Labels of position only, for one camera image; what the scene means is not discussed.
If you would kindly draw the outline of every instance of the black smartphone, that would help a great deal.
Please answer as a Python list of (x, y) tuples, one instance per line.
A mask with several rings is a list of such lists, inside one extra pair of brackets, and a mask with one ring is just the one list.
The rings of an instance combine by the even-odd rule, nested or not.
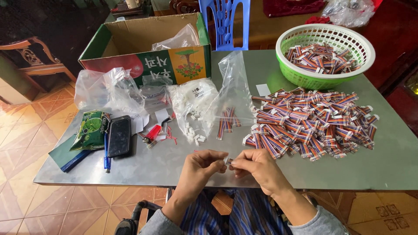
[(110, 123), (107, 157), (130, 155), (132, 149), (130, 117), (114, 118)]

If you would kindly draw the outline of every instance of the cardboard box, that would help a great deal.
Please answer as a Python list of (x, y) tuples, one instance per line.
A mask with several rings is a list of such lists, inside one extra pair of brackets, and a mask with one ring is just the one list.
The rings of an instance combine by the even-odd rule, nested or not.
[[(191, 23), (200, 46), (151, 51), (153, 43), (174, 37)], [(174, 84), (211, 76), (211, 45), (201, 13), (169, 15), (105, 23), (79, 58), (85, 69), (108, 72), (132, 69), (136, 84), (142, 76), (168, 77)]]

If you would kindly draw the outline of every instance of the orange floor tile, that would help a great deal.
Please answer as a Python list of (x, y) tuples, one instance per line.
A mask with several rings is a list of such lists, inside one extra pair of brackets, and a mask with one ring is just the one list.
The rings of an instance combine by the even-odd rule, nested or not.
[[(32, 180), (77, 113), (75, 84), (63, 84), (33, 103), (0, 103), (0, 235), (112, 235), (135, 204), (165, 204), (166, 189), (41, 186)], [(418, 193), (310, 191), (352, 235), (412, 235), (418, 231)], [(232, 199), (218, 193), (222, 215)], [(146, 222), (141, 214), (140, 227)]]

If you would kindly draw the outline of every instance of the gray sleeve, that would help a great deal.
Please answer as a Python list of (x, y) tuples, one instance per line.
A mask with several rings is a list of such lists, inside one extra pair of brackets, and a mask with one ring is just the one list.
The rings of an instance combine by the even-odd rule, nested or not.
[(342, 223), (329, 211), (321, 206), (316, 207), (318, 212), (313, 219), (304, 225), (292, 226), (293, 235), (350, 235)]
[(150, 220), (142, 227), (139, 232), (140, 235), (181, 235), (181, 229), (179, 226), (171, 222), (162, 212), (158, 209)]

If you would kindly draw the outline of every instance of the person's right hand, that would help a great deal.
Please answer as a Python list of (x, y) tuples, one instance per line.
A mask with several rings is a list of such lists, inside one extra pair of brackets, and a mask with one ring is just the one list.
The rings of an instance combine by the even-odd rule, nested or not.
[(235, 170), (237, 178), (252, 174), (263, 192), (273, 198), (283, 190), (293, 189), (267, 149), (243, 150), (229, 169)]

